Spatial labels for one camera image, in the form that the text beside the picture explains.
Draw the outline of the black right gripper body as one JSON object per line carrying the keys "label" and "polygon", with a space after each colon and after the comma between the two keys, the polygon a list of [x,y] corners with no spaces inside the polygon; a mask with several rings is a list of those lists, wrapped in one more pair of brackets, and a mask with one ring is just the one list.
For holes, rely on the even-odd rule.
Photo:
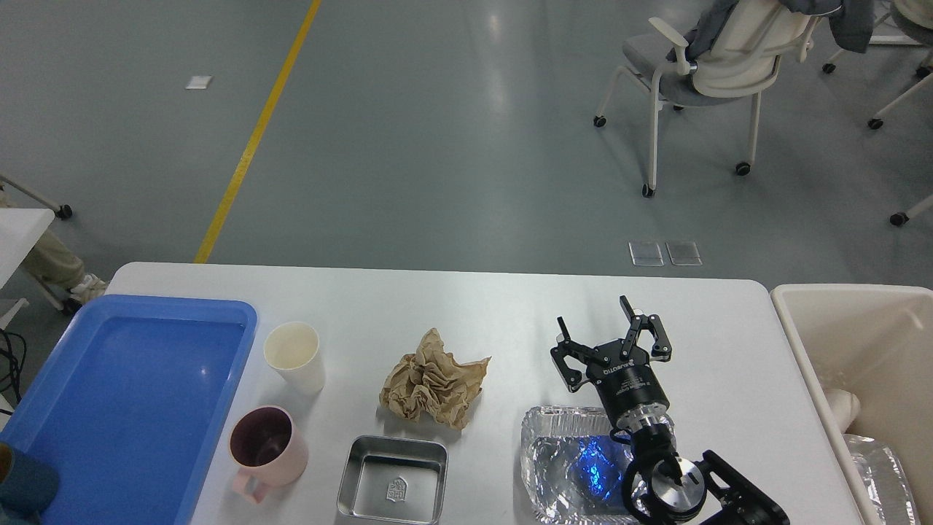
{"label": "black right gripper body", "polygon": [[621,339],[596,346],[587,366],[604,412],[617,431],[637,431],[644,421],[662,421],[670,402],[650,366],[647,350]]}

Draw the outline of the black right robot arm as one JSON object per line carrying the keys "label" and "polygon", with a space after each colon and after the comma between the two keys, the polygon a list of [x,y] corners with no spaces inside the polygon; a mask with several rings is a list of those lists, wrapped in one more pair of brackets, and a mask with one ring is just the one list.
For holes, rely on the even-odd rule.
{"label": "black right robot arm", "polygon": [[551,359],[569,392],[592,384],[609,419],[609,437],[626,445],[632,459],[621,475],[621,501],[641,524],[682,524],[719,502],[709,524],[787,524],[789,516],[746,476],[714,451],[689,461],[676,448],[670,402],[652,368],[669,362],[673,348],[662,319],[620,306],[628,319],[623,337],[586,346],[572,339],[563,318]]}

